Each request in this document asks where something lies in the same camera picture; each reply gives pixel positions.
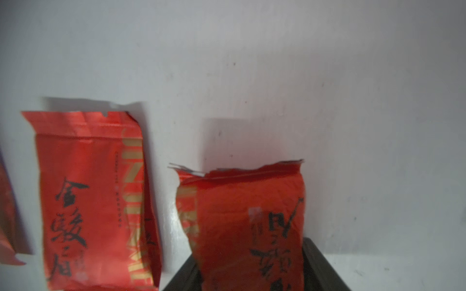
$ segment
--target white wall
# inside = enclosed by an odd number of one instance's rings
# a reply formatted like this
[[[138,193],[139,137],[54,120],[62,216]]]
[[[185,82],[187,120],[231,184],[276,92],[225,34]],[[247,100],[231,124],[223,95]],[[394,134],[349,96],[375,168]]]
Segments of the white wall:
[[[460,0],[2,1],[0,151],[34,255],[0,266],[1,284],[46,289],[20,111],[113,102],[150,148],[162,287],[190,254],[169,162],[305,158],[305,235],[351,288],[463,290],[465,13]]]

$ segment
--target sealed packet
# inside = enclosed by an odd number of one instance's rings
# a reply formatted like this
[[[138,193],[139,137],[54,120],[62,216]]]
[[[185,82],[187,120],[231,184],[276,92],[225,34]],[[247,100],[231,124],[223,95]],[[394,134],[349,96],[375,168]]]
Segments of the sealed packet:
[[[15,257],[16,247],[16,207],[7,173],[0,163],[0,264],[25,264]]]
[[[175,166],[179,219],[203,291],[304,290],[302,161],[204,176]]]
[[[160,266],[160,257],[149,256],[145,232],[157,227],[150,226],[137,122],[125,112],[23,115],[36,131],[49,289],[151,287],[154,278],[158,286],[161,270],[151,261]],[[150,254],[160,255],[158,234],[151,239]]]

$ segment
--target red tea bag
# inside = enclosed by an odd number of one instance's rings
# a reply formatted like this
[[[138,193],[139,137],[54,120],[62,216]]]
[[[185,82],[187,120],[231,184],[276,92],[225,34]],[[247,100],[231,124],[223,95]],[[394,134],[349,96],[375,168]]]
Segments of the red tea bag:
[[[176,204],[203,291],[302,291],[302,161],[205,176],[178,166]]]
[[[154,286],[155,232],[137,122],[125,112],[23,112],[36,131],[51,290]]]
[[[15,257],[16,210],[7,173],[0,164],[0,264],[24,265]]]

